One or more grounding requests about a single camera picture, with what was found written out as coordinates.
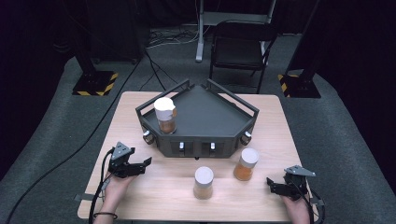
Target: chair backrest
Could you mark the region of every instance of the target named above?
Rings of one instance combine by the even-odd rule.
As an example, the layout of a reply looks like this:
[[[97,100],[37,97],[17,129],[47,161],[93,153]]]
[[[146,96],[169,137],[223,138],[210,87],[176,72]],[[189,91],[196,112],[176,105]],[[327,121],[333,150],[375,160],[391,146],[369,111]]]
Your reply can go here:
[[[216,38],[235,38],[258,41],[274,41],[276,29],[270,23],[255,21],[222,21],[214,32]]]

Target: yellow and black hazard tape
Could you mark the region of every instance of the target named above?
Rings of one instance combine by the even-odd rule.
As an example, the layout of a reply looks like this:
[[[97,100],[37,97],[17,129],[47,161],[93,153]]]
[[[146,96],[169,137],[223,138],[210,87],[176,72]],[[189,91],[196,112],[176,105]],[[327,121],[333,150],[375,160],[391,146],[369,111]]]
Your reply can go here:
[[[296,77],[296,78],[298,78],[297,75],[288,75],[287,77]],[[290,96],[290,87],[288,86],[288,84],[285,81],[285,76],[284,75],[277,75],[277,78],[279,79],[280,86],[282,88],[282,91],[283,91],[283,94],[285,95],[285,97],[291,97]]]
[[[83,96],[89,96],[89,95],[96,95],[96,96],[104,96],[108,95],[114,87],[114,82],[116,81],[116,78],[119,76],[118,73],[115,73],[111,76],[110,80],[108,81],[107,86],[103,91],[74,91],[73,94],[75,95],[83,95]]]

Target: black chair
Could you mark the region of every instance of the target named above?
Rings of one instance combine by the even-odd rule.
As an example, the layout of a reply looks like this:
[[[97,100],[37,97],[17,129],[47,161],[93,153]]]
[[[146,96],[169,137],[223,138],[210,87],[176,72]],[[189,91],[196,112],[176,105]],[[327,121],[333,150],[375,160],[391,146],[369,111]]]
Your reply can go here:
[[[259,94],[268,56],[276,37],[276,29],[269,23],[222,21],[213,34],[209,78],[213,77],[213,67],[250,70],[253,71],[250,79],[256,71],[262,71],[259,83],[249,86],[257,88],[256,94]],[[266,46],[264,53],[262,41]]]

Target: jar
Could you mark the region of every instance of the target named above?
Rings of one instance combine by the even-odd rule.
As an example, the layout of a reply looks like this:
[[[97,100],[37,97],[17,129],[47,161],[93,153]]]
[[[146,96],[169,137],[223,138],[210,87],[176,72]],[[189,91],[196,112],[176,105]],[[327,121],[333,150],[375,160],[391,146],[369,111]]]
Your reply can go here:
[[[259,153],[253,148],[245,148],[235,165],[233,174],[238,180],[249,180],[253,175],[253,168],[259,160]]]
[[[154,102],[155,115],[162,133],[173,133],[176,130],[176,107],[172,99],[162,97]]]
[[[195,171],[195,184],[193,192],[197,199],[204,200],[212,197],[213,176],[213,171],[206,166],[202,166]]]

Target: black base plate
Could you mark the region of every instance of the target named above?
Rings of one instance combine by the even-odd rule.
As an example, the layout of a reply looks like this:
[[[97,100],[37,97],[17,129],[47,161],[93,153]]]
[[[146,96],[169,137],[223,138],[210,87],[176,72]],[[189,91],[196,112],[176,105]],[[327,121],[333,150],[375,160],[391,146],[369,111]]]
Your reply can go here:
[[[117,76],[117,73],[110,71],[83,74],[73,89],[73,95],[108,95]]]
[[[305,81],[295,75],[278,75],[285,97],[293,98],[320,98],[320,93],[313,81]]]

